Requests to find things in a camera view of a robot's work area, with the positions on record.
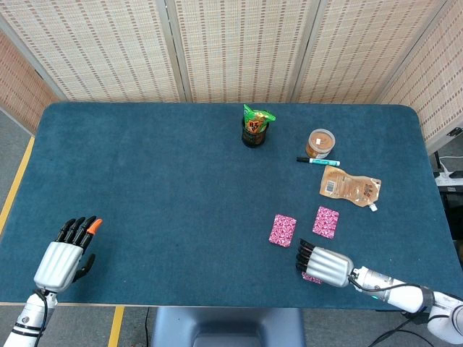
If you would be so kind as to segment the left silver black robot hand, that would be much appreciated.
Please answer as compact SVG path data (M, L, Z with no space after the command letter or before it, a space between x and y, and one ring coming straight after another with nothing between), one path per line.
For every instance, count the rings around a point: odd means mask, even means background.
M89 247L103 220L96 216L68 220L59 230L54 241L47 247L34 276L40 290L61 293L91 270L95 255L86 263L80 260Z

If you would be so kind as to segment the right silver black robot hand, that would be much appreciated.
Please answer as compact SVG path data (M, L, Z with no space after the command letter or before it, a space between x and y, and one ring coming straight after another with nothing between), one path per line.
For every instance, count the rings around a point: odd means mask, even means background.
M349 276L354 269L354 264L345 255L317 247L304 239L300 239L296 268L323 283L343 288L349 284Z

